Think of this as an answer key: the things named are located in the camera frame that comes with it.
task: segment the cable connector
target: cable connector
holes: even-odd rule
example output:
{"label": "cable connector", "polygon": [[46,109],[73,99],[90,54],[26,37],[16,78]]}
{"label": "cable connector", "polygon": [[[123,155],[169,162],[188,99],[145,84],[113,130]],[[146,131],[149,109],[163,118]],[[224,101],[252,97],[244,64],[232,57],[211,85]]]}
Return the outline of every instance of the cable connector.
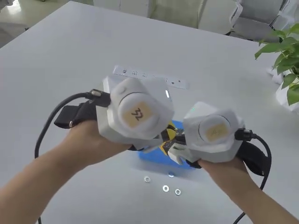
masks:
{"label": "cable connector", "polygon": [[251,141],[256,138],[256,134],[253,134],[252,130],[239,128],[235,132],[235,139],[239,141]]}

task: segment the electrical outlet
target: electrical outlet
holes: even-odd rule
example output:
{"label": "electrical outlet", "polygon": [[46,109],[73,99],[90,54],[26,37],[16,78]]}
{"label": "electrical outlet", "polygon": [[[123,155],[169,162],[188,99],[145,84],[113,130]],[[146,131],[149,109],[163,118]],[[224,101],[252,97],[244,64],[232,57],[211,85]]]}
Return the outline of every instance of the electrical outlet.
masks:
{"label": "electrical outlet", "polygon": [[147,78],[163,78],[165,79],[168,86],[180,88],[187,90],[189,87],[189,84],[180,78],[171,77],[171,76],[165,76],[165,75],[158,75],[158,74],[150,74],[138,69],[132,69],[129,67],[123,67],[120,65],[116,65],[113,71],[113,74],[120,75],[120,76],[126,76],[126,77],[132,77],[132,78],[138,78],[138,79],[147,79]]}

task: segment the black cable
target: black cable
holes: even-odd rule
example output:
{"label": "black cable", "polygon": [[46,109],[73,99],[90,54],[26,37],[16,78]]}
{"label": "black cable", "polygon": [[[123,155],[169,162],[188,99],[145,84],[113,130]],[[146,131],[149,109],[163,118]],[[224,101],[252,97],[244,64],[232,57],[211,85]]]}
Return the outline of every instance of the black cable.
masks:
{"label": "black cable", "polygon": [[[52,113],[50,114],[48,120],[46,121],[45,125],[43,126],[42,132],[40,133],[37,142],[36,142],[36,148],[34,150],[34,158],[38,158],[39,156],[39,148],[41,146],[42,140],[50,126],[50,124],[52,123],[52,120],[55,118],[56,114],[65,106],[67,105],[69,102],[75,100],[75,99],[79,99],[79,98],[87,98],[87,99],[92,99],[93,95],[89,92],[84,92],[84,93],[78,93],[75,95],[72,95],[68,98],[66,98],[64,101],[62,101],[61,103],[59,103],[57,105],[57,107],[55,107],[55,109],[52,111]],[[39,217],[37,220],[38,224],[42,224],[42,219]]]}
{"label": "black cable", "polygon": [[[271,151],[270,151],[270,148],[268,146],[268,144],[264,141],[264,139],[262,139],[260,136],[258,136],[257,134],[252,134],[252,138],[253,139],[257,139],[259,140],[262,145],[265,147],[266,149],[266,152],[267,152],[267,157],[268,157],[268,160],[269,160],[269,165],[267,167],[267,170],[264,174],[264,177],[263,177],[263,181],[261,183],[261,186],[260,186],[260,189],[263,190],[263,188],[265,187],[265,184],[267,182],[267,179],[268,179],[268,176],[269,176],[269,173],[270,173],[270,169],[271,169],[271,165],[272,165],[272,154],[271,154]],[[237,224],[243,217],[245,216],[245,213],[243,212],[235,221],[233,224]]]}

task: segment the forearm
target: forearm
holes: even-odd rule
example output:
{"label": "forearm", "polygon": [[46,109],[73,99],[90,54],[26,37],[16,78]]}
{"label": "forearm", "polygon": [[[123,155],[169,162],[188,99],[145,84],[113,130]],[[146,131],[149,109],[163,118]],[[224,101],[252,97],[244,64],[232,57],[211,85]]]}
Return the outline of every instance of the forearm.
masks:
{"label": "forearm", "polygon": [[231,195],[254,224],[299,224],[299,221],[258,187],[245,189],[243,195]]}
{"label": "forearm", "polygon": [[54,194],[83,168],[60,147],[35,159],[1,189],[1,224],[34,224]]}

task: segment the blue tray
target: blue tray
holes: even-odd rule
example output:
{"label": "blue tray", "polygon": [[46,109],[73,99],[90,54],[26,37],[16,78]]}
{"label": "blue tray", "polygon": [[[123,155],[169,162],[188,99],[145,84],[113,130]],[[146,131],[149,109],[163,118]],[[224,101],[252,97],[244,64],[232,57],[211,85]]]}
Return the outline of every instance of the blue tray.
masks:
{"label": "blue tray", "polygon": [[[176,120],[173,120],[172,122],[175,125],[175,127],[183,128],[182,122],[176,121]],[[138,152],[138,155],[141,160],[156,162],[156,163],[165,164],[165,165],[171,165],[171,166],[179,167],[179,168],[183,168],[183,169],[193,169],[186,163],[186,161],[183,161],[182,165],[177,164],[176,162],[171,160],[169,158],[169,156],[165,155],[159,148],[156,148],[155,150],[151,151],[150,153]]]}

